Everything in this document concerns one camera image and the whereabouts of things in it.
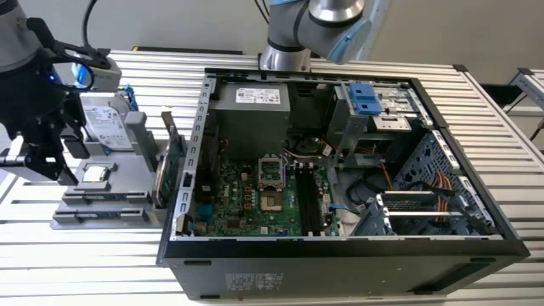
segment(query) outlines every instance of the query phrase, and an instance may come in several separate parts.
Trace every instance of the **slotted metal table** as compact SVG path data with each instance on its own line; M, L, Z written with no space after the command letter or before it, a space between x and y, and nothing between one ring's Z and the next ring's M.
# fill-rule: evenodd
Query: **slotted metal table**
M135 87L147 127L165 138L168 106L188 136L204 68L256 69L245 55L112 52L123 84ZM531 257L449 296L392 300L267 300L244 303L317 305L544 305L544 158L469 73L453 66L313 60L313 71L415 77L451 125L471 162L531 250ZM68 158L76 168L79 161ZM9 175L0 186L0 300L3 306L191 303L168 269L155 267L159 229L53 231L49 220L64 187ZM239 304L239 301L220 302Z

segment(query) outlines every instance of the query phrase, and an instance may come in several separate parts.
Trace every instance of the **ram slot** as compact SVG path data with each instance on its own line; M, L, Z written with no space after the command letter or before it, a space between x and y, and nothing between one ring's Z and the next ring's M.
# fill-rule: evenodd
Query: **ram slot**
M296 196L300 207L300 223L304 235L319 236L323 227L320 206L317 200L317 186L311 169L296 169Z

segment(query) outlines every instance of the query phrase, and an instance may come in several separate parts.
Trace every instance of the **printed label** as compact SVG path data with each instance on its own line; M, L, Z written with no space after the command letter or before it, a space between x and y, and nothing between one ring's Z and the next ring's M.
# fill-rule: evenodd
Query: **printed label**
M325 148L323 149L323 155L329 156L332 151L332 147L329 145L325 145Z
M236 103L280 104L280 89L239 88Z
M131 140L119 117L119 112L109 106L84 106L87 122L97 141L112 150L131 149Z
M231 291L279 290L283 273L225 273L227 289Z

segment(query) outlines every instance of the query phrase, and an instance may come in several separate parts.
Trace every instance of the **green circuit board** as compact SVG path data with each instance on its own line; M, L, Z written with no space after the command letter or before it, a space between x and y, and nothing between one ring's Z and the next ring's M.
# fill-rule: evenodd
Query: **green circuit board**
M328 180L324 169L315 171L317 203L324 219L323 194L328 193ZM295 169L285 169L285 187L281 192L259 190L259 164L224 163L219 177L219 194L213 205L213 218L208 222L205 236L301 236L301 221L296 198ZM333 226L324 228L327 236L339 234L336 217Z

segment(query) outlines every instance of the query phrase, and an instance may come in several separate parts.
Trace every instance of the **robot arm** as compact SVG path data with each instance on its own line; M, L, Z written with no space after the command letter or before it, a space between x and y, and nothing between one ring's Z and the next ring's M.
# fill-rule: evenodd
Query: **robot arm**
M63 62L85 68L83 87L60 82L53 64ZM17 136L24 140L17 155L8 150L0 154L0 167L28 169L61 185L76 185L61 139L75 158L88 158L79 92L103 84L104 79L116 80L116 88L120 77L104 50L56 41L45 22L25 18L16 0L0 0L0 123L12 140Z
M344 64L361 49L372 23L364 0L271 0L263 70L309 71L309 53Z

